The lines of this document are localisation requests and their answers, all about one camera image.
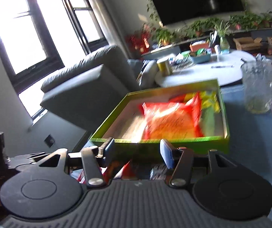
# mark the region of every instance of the black circular pad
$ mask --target black circular pad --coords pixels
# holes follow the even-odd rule
[[[214,216],[250,220],[268,215],[272,185],[245,168],[221,168],[193,186],[195,201]]]
[[[79,182],[64,171],[36,165],[10,178],[0,190],[2,205],[26,219],[45,219],[64,213],[81,196]]]

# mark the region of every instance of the metal screw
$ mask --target metal screw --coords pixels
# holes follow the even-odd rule
[[[101,185],[103,183],[103,179],[101,179],[101,178],[91,178],[88,181],[88,183],[93,185],[93,186],[98,186],[98,185]]]
[[[182,186],[186,185],[186,183],[187,182],[181,178],[176,178],[171,181],[171,184],[175,187],[182,187]]]

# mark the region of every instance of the chip bag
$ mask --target chip bag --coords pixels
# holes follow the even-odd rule
[[[187,93],[183,95],[176,96],[174,98],[171,98],[169,102],[178,102],[178,103],[186,103],[190,99],[192,99],[197,93]],[[199,96],[201,99],[201,109],[206,109],[209,107],[214,108],[215,113],[220,112],[220,105],[219,102],[217,101],[217,94],[215,91],[208,92],[208,91],[202,91],[199,92]]]
[[[144,139],[203,137],[199,126],[201,99],[197,93],[187,103],[143,103],[147,122]]]

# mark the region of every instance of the sofa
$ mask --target sofa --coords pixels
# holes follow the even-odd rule
[[[144,67],[141,60],[127,59],[119,46],[107,46],[48,78],[41,87],[41,106],[80,128],[95,131],[127,93],[156,87],[157,72],[155,60]]]

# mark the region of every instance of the vase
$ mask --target vase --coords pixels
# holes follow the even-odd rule
[[[229,50],[230,49],[230,44],[225,37],[220,37],[220,48],[221,48],[221,50]]]

